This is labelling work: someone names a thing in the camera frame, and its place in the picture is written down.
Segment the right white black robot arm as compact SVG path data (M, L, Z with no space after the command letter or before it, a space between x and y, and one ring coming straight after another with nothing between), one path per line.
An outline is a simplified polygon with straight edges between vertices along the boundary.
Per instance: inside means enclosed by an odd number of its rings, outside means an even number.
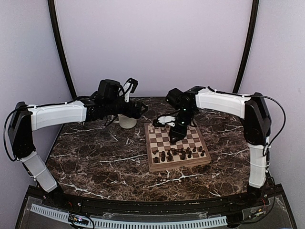
M210 109L235 115L242 119L244 137L250 149L249 185L261 188L266 181L267 148L271 145L271 116L266 100L261 93L251 95L218 91L211 87L195 86L182 92L170 90L166 101L178 114L170 129L170 141L175 143L185 138L187 127L200 109Z

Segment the dark tall piece front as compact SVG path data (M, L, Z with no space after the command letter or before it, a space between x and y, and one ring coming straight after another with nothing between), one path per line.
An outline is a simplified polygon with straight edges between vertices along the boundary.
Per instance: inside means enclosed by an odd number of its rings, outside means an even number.
M164 161L165 161L165 159L166 159L165 152L164 152L164 151L162 151L162 153L161 153L161 161L162 161L162 162L164 162Z

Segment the dark rook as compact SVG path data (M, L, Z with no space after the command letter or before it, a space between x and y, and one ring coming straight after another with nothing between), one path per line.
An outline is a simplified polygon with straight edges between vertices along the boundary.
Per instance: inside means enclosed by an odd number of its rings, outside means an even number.
M158 157L155 157L154 158L154 163L156 164L156 163L159 163L159 158Z

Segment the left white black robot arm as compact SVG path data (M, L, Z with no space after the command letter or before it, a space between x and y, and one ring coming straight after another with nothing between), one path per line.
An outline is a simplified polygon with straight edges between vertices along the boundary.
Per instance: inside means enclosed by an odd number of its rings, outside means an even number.
M36 152L33 131L66 123L91 122L109 115L139 119L147 109L142 102L127 102L124 98L105 101L82 97L71 102L44 105L19 102L5 121L3 136L10 140L10 160L21 161L40 187L49 193L49 201L55 207L63 208L67 197L59 191L60 185Z

